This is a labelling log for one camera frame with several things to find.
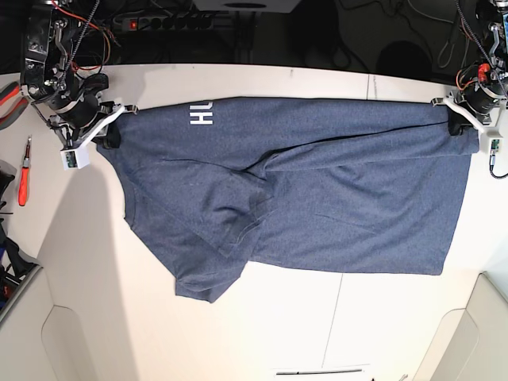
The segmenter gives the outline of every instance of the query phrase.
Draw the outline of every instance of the screwdriver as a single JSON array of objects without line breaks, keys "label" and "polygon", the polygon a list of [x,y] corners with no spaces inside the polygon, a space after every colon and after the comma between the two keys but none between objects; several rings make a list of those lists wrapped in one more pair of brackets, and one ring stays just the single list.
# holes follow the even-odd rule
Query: screwdriver
[{"label": "screwdriver", "polygon": [[19,206],[25,206],[29,197],[29,171],[30,171],[30,149],[32,147],[32,137],[26,143],[25,157],[23,158],[23,168],[21,169],[21,182],[19,184],[19,194],[17,202]]}]

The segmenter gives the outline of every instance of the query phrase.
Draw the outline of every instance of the cable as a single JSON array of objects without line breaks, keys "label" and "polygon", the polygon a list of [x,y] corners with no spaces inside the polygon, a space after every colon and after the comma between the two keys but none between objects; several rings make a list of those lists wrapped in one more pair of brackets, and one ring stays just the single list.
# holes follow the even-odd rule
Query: cable
[{"label": "cable", "polygon": [[495,155],[491,155],[491,158],[489,160],[489,172],[491,173],[491,176],[493,178],[495,178],[496,180],[503,180],[503,179],[506,179],[508,177],[508,173],[506,173],[505,175],[503,176],[497,176],[495,173],[494,173],[494,164],[495,164]]},{"label": "cable", "polygon": [[49,122],[48,119],[46,119],[44,117],[44,115],[41,113],[41,111],[39,110],[39,107],[37,107],[37,105],[35,103],[32,103],[32,107],[35,109],[35,111],[37,112],[37,115],[39,115],[40,119],[42,119],[42,121],[47,125],[47,127],[49,127],[50,129],[53,128],[53,126],[51,125],[51,123]]},{"label": "cable", "polygon": [[407,23],[407,26],[410,29],[410,31],[413,32],[414,34],[416,34],[417,37],[421,40],[421,42],[423,42],[425,48],[427,49],[427,51],[430,55],[431,62],[434,61],[432,49],[430,48],[430,45],[427,42],[427,40],[425,39],[425,37],[413,27],[413,25],[411,24],[411,20],[405,14],[401,13],[401,9],[404,6],[404,1],[400,1],[399,3],[395,4],[393,13],[389,13],[387,10],[385,10],[384,4],[380,0],[373,0],[371,2],[366,2],[366,3],[360,4],[358,6],[350,6],[350,7],[344,6],[342,0],[337,0],[337,1],[339,2],[339,4],[341,5],[343,10],[358,10],[358,9],[364,8],[366,6],[371,6],[372,4],[377,4],[381,7],[381,10],[383,11],[383,13],[385,15],[387,15],[388,17],[390,17],[390,18],[400,17],[400,18],[404,19],[404,21]]},{"label": "cable", "polygon": [[110,56],[111,56],[111,43],[110,43],[110,39],[107,37],[104,30],[102,30],[102,36],[104,37],[103,38],[104,45],[102,47],[102,61],[101,61],[102,63],[100,65],[97,65],[94,67],[80,67],[76,62],[72,62],[72,68],[74,69],[74,71],[78,71],[78,70],[92,71],[92,70],[100,68],[100,70],[99,70],[99,72],[100,72],[102,70],[102,67],[108,63],[108,61],[110,60]]},{"label": "cable", "polygon": [[72,50],[71,56],[69,57],[69,60],[65,63],[65,68],[63,69],[63,74],[60,77],[60,80],[58,81],[57,86],[60,87],[65,82],[65,77],[67,76],[67,71],[69,70],[69,67],[72,64],[72,61],[74,61],[74,58],[76,56],[76,53],[78,52],[79,46],[81,45],[81,42],[83,41],[83,38],[85,37],[85,33],[87,32],[88,25],[90,25],[92,18],[94,18],[95,12],[97,11],[98,5],[100,4],[101,0],[95,0],[94,7],[92,8],[92,11],[90,11],[90,14],[88,15],[88,18],[85,22],[85,25],[83,26],[83,29],[81,29],[81,33],[79,34],[78,40],[76,41],[76,45],[74,49]]},{"label": "cable", "polygon": [[165,9],[164,9],[162,6],[160,6],[159,4],[157,4],[156,0],[150,0],[150,2],[151,2],[154,6],[156,6],[157,8],[162,9],[162,11],[163,11],[165,14],[167,14],[169,17],[173,17],[173,14],[172,14],[172,13],[170,13],[170,12],[168,12],[167,10],[165,10]]},{"label": "cable", "polygon": [[468,52],[469,52],[469,39],[466,39],[466,47],[464,48],[464,57],[462,57],[462,63],[460,64],[460,68],[464,67],[466,64],[466,59],[468,58]]},{"label": "cable", "polygon": [[498,80],[499,82],[499,86],[501,87],[501,91],[502,91],[502,94],[503,96],[508,99],[508,94],[506,93],[506,89],[504,87],[504,85],[502,84],[502,81],[501,79],[499,78],[499,75],[498,75],[498,72],[495,70],[495,66],[494,64],[491,62],[491,59],[489,58],[487,52],[485,52],[485,49],[483,48],[483,46],[480,44],[479,40],[478,40],[478,37],[473,33],[473,30],[471,29],[471,26],[469,25],[468,23],[468,20],[466,20],[466,17],[464,16],[464,13],[462,12],[462,9],[460,8],[460,4],[459,4],[459,0],[455,0],[455,4],[457,6],[457,12],[459,12],[459,15],[460,15],[460,18],[462,19],[462,21],[464,22],[464,26],[466,27],[466,29],[468,30],[469,34],[471,35],[473,41],[476,43],[476,45],[478,45],[478,48],[479,50],[481,51],[481,53],[483,54],[483,56],[487,59],[487,62],[489,63],[489,65],[491,66],[494,74],[495,74],[495,78]]},{"label": "cable", "polygon": [[[443,54],[445,53],[446,48],[450,46],[450,54],[448,55],[448,59],[445,63],[441,63],[441,58],[443,57]],[[437,67],[440,69],[445,69],[449,66],[450,62],[452,62],[453,57],[453,51],[455,50],[455,44],[450,44],[449,40],[446,40],[446,42],[443,45],[443,48],[439,51],[439,56],[437,56]]]},{"label": "cable", "polygon": [[407,4],[411,7],[411,9],[413,11],[415,11],[416,13],[418,13],[420,16],[423,16],[423,17],[426,17],[430,20],[434,20],[434,21],[439,21],[439,22],[445,22],[446,24],[453,24],[453,21],[450,21],[450,20],[445,20],[444,18],[439,18],[439,17],[434,17],[434,16],[430,16],[428,15],[427,13],[423,13],[421,12],[420,10],[418,10],[414,5],[413,3],[411,2],[411,0],[407,0]]},{"label": "cable", "polygon": [[474,41],[473,40],[473,37],[471,37],[471,35],[469,34],[469,32],[466,30],[466,27],[464,26],[464,19],[461,18],[460,19],[460,24],[462,25],[462,32],[464,32],[464,35],[470,40],[470,41]]},{"label": "cable", "polygon": [[[342,3],[341,0],[338,0],[338,3],[339,3],[339,5],[341,6],[341,8],[343,10],[348,10],[347,8],[344,7],[344,4]],[[339,70],[346,70],[347,68],[349,68],[351,66],[351,63],[352,63],[351,57],[352,57],[352,58],[354,58],[360,64],[360,66],[367,73],[370,73],[371,71],[369,70],[369,68],[365,64],[365,62],[360,57],[358,57],[358,55],[356,53],[354,53],[354,51],[351,50],[351,48],[344,42],[344,39],[342,38],[342,35],[341,35],[341,25],[340,25],[340,22],[339,22],[339,25],[337,26],[337,31],[338,31],[338,36],[337,36],[338,44],[337,44],[337,49],[336,49],[336,51],[335,51],[335,53],[333,54],[333,57],[332,57],[333,65],[335,65],[335,67],[337,69],[339,69]],[[339,49],[342,50],[342,52],[344,53],[344,55],[346,57],[347,61],[346,61],[345,65],[339,65],[336,62],[336,60],[335,60],[335,55],[337,54]]]},{"label": "cable", "polygon": [[[63,14],[66,14],[67,16],[70,16],[70,17],[73,17],[73,18],[77,18],[78,20],[81,20],[81,21],[84,21],[84,22],[87,22],[87,20],[81,16],[78,16],[77,14],[73,14],[72,12],[69,12],[67,10],[65,10],[64,8],[60,7],[58,4],[56,4],[56,1],[55,0],[51,0],[51,3],[53,4],[53,6],[55,8],[57,8],[60,12],[62,12]],[[88,24],[94,28],[94,29],[97,29],[99,32],[101,31],[101,29],[96,25],[94,24],[93,22],[88,22]]]},{"label": "cable", "polygon": [[115,11],[113,11],[108,17],[104,17],[105,20],[110,20],[114,18],[117,14],[119,14],[126,6],[127,6],[127,0],[123,0],[123,3],[120,4],[118,8],[116,8]]},{"label": "cable", "polygon": [[464,91],[466,90],[466,87],[472,85],[474,82],[476,82],[474,79],[472,79],[471,81],[469,81],[468,83],[466,83],[465,85],[461,86],[460,85],[460,82],[461,82],[461,79],[464,78],[464,76],[462,76],[460,79],[459,79],[459,74],[460,74],[460,71],[457,73],[457,76],[455,77],[455,83],[457,85],[457,87],[459,88],[460,91]]}]

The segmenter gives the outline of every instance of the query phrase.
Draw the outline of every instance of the power strip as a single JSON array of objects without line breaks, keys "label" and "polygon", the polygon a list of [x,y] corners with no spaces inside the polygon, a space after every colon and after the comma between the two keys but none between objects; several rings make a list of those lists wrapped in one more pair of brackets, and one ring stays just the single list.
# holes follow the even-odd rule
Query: power strip
[{"label": "power strip", "polygon": [[118,17],[115,24],[115,30],[123,33],[158,30],[199,31],[213,29],[215,19],[210,13],[174,13],[172,16]]}]

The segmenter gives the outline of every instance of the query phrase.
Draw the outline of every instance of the red wire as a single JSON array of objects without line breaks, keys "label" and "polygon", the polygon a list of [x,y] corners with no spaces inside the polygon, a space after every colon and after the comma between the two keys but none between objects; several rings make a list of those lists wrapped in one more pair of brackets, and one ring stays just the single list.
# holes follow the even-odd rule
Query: red wire
[{"label": "red wire", "polygon": [[[55,1],[55,0],[51,0],[51,3],[53,4],[53,6],[54,6],[55,8],[57,8],[60,12],[62,12],[62,13],[64,13],[64,14],[66,14],[67,16],[71,16],[71,17],[73,17],[73,18],[77,18],[78,20],[81,20],[81,21],[85,21],[85,22],[87,22],[87,20],[86,20],[86,19],[84,19],[84,18],[82,18],[81,16],[78,16],[77,14],[73,14],[73,13],[71,13],[71,12],[67,12],[64,8],[59,7],[59,6],[58,6],[58,4],[56,4],[56,1]],[[94,28],[94,29],[97,29],[99,32],[101,31],[101,29],[100,29],[100,28],[99,28],[96,24],[94,24],[94,23],[92,23],[92,22],[90,23],[90,26],[91,26],[92,28]]]},{"label": "red wire", "polygon": [[[67,16],[70,16],[70,17],[73,17],[73,18],[77,18],[78,20],[81,20],[81,21],[84,21],[84,22],[87,22],[86,19],[84,19],[83,17],[81,16],[78,16],[77,14],[73,14],[71,12],[67,12],[64,8],[58,6],[58,4],[56,4],[56,1],[55,0],[51,0],[51,3],[53,4],[53,6],[55,8],[57,8],[60,12],[66,14]],[[98,30],[99,32],[102,33],[104,39],[106,40],[106,43],[108,44],[108,56],[107,56],[107,59],[106,59],[106,62],[110,59],[110,40],[108,39],[108,37],[105,35],[104,31],[102,31],[96,24],[94,24],[93,22],[91,22],[89,24],[92,28]],[[95,69],[99,69],[101,67],[101,65],[98,65],[98,66],[94,66],[94,67],[88,67],[88,68],[82,68],[80,66],[77,65],[77,63],[73,62],[72,63],[72,68],[74,69],[74,71],[78,71],[78,70],[84,70],[84,71],[92,71],[92,70],[95,70]]]}]

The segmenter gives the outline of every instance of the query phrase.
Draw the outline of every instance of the wire bundle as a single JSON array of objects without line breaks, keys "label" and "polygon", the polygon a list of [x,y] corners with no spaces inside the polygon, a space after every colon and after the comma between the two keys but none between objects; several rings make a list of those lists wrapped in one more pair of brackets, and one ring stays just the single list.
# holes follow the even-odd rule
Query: wire bundle
[{"label": "wire bundle", "polygon": [[[418,13],[420,16],[423,16],[425,18],[428,18],[429,20],[434,20],[434,21],[438,21],[438,22],[443,22],[445,24],[450,24],[452,26],[452,28],[455,26],[455,23],[454,21],[451,21],[451,20],[447,20],[445,18],[439,18],[439,17],[435,17],[435,16],[431,16],[427,13],[424,13],[424,12],[421,12],[419,9],[417,9],[414,4],[411,2],[411,0],[407,0],[407,4],[410,6],[410,8]],[[466,30],[466,28],[464,27],[464,20],[461,18],[460,19],[460,31],[464,34],[464,36],[466,37],[466,42],[465,42],[465,46],[464,46],[464,56],[462,58],[462,62],[460,64],[460,67],[464,67],[464,65],[466,64],[466,59],[468,57],[468,52],[469,52],[469,42],[472,41],[472,37],[469,35],[468,31]],[[446,42],[444,43],[443,45],[443,48],[439,51],[439,55],[437,57],[437,66],[440,68],[440,69],[445,69],[449,66],[449,64],[452,62],[452,57],[453,57],[453,53],[455,51],[455,43],[452,43],[450,44],[450,41],[449,39],[446,40]],[[448,56],[448,59],[446,60],[446,62],[444,63],[441,63],[442,61],[442,56],[444,55],[444,53],[446,52],[446,49],[450,47],[450,54]]]},{"label": "wire bundle", "polygon": [[466,68],[466,69],[460,69],[458,72],[457,72],[457,75],[455,77],[455,83],[457,85],[457,88],[460,90],[460,91],[464,91],[466,90],[466,87],[468,86],[471,86],[473,83],[476,82],[475,79],[471,79],[469,80],[467,83],[465,83],[464,85],[462,84],[462,82],[464,81],[464,78],[466,76],[466,73],[473,67],[474,65],[471,65],[470,67]]},{"label": "wire bundle", "polygon": [[[109,30],[108,28],[106,27],[99,27],[97,26],[96,24],[94,24],[93,22],[91,22],[94,14],[95,14],[95,11],[97,10],[97,7],[98,7],[98,4],[100,3],[100,0],[97,0],[95,5],[94,5],[94,8],[92,9],[92,11],[90,12],[90,16],[88,17],[90,20],[87,20],[85,19],[84,17],[81,17],[81,16],[78,16],[77,14],[74,14],[72,13],[71,11],[69,10],[66,10],[64,8],[62,8],[61,6],[59,6],[58,4],[56,4],[56,0],[51,0],[51,3],[53,4],[53,6],[55,8],[57,8],[61,13],[69,16],[69,17],[73,17],[77,20],[80,20],[80,21],[83,21],[85,22],[86,24],[83,26],[83,29],[82,29],[82,35],[84,36],[84,34],[86,33],[87,29],[88,29],[88,26],[90,26],[91,28],[97,30],[98,32],[100,32],[104,38],[104,49],[103,49],[103,53],[102,53],[102,63],[100,65],[97,65],[97,66],[94,66],[94,67],[80,67],[75,61],[74,61],[74,56],[71,56],[70,59],[69,59],[69,65],[71,65],[72,67],[72,70],[74,72],[77,72],[78,70],[83,70],[83,71],[93,71],[93,70],[96,70],[96,69],[99,69],[99,68],[102,68],[102,66],[104,66],[105,64],[107,64],[110,60],[110,57],[111,57],[111,42],[110,42],[110,39],[111,40],[115,40],[114,38],[114,35],[113,33],[111,32],[111,30]],[[78,44],[76,44],[76,47],[75,47],[75,51],[77,52],[77,48],[79,47],[79,44],[80,44],[80,40],[78,40]]]}]

